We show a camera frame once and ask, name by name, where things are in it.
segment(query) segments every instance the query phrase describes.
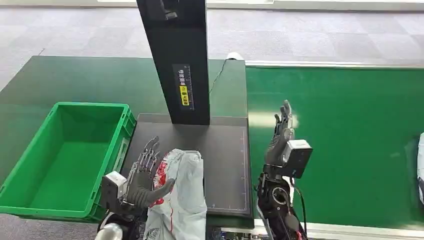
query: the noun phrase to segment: green bin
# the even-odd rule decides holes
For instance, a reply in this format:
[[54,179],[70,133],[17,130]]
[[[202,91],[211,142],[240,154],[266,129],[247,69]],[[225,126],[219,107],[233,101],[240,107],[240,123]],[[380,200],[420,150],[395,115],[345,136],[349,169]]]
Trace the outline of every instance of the green bin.
[[0,188],[0,213],[97,223],[102,176],[122,167],[136,120],[127,104],[58,102]]

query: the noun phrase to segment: green table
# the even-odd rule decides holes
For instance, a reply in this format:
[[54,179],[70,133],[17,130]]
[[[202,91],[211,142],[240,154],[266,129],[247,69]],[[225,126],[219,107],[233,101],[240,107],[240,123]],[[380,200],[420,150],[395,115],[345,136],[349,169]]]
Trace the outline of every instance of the green table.
[[[273,131],[267,118],[288,99],[299,120],[296,138],[314,148],[296,182],[308,222],[424,229],[417,184],[423,69],[251,65],[246,80],[252,179]],[[297,196],[294,205],[300,214]]]
[[[209,62],[210,82],[222,64]],[[300,122],[296,137],[314,148],[297,181],[308,222],[424,229],[416,184],[424,70],[252,65],[245,70],[243,61],[227,61],[210,104],[213,116],[248,114],[253,183],[273,134],[273,114],[289,99]],[[0,183],[59,101],[126,103],[135,114],[167,113],[151,59],[34,56],[0,93]],[[300,213],[297,197],[294,204]],[[233,219],[228,225],[244,224]]]
[[[223,63],[209,61],[210,88]],[[246,99],[245,63],[227,61],[210,92],[211,114],[247,117]],[[168,113],[150,58],[33,56],[0,92],[0,184],[56,102],[125,103],[136,117]],[[231,216],[209,217],[208,224],[254,226]]]

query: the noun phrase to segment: wire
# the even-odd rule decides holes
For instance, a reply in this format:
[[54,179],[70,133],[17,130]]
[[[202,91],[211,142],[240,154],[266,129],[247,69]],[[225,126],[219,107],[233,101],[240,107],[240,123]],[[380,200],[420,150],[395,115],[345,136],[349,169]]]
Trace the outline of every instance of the wire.
[[218,72],[218,75],[216,75],[215,80],[213,80],[213,82],[212,82],[212,87],[211,87],[211,88],[210,88],[210,90],[209,90],[209,94],[211,94],[212,90],[214,89],[215,82],[216,82],[216,81],[220,78],[221,74],[223,73],[223,71],[224,71],[224,66],[225,66],[225,64],[227,63],[227,60],[228,60],[228,59],[225,59],[225,60],[224,60],[224,63],[222,64],[222,68],[221,68],[221,70]]
[[304,196],[302,195],[302,192],[299,190],[299,188],[297,188],[295,186],[295,183],[293,182],[293,178],[290,177],[290,184],[293,186],[293,188],[296,190],[296,192],[299,194],[300,196],[300,200],[302,202],[302,212],[303,212],[303,228],[304,228],[304,232],[305,232],[305,236],[306,238],[308,238],[308,230],[306,228],[306,209],[305,209],[305,201],[304,201]]

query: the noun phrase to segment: robotic arm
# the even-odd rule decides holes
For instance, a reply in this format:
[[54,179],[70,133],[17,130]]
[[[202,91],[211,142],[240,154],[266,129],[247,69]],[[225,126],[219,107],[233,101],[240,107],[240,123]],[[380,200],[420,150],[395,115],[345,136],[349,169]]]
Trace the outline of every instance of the robotic arm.
[[[295,126],[290,103],[285,100],[280,108],[281,118],[275,115],[272,140],[265,154],[265,164],[257,186],[257,210],[268,236],[272,240],[307,239],[306,216],[303,209],[304,229],[295,213],[290,198],[290,187],[303,197],[294,185],[293,178],[300,179],[312,153],[305,140],[294,140]],[[290,178],[290,184],[283,179]]]
[[175,179],[155,189],[153,177],[162,157],[157,151],[159,138],[152,138],[140,153],[128,174],[128,179],[113,171],[101,181],[101,204],[109,214],[97,228],[95,240],[137,240],[139,227],[147,220],[147,209],[168,194]]
[[[291,203],[290,188],[300,195],[292,179],[300,179],[312,153],[305,140],[295,140],[295,119],[287,100],[280,108],[281,117],[275,115],[272,140],[265,154],[265,164],[257,186],[257,209],[271,240],[305,240],[303,228]],[[147,220],[147,209],[157,199],[169,193],[175,183],[168,180],[153,190],[153,177],[161,162],[159,138],[150,140],[132,165],[128,179],[118,172],[103,177],[101,204],[109,210],[99,225],[95,240],[137,240],[139,227]],[[290,184],[283,179],[290,178]]]

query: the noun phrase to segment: black pole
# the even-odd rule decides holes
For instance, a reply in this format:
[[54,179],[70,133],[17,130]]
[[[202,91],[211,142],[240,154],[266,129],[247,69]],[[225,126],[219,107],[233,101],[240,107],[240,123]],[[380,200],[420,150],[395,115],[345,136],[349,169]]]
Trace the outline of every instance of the black pole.
[[172,123],[209,125],[205,0],[137,4]]

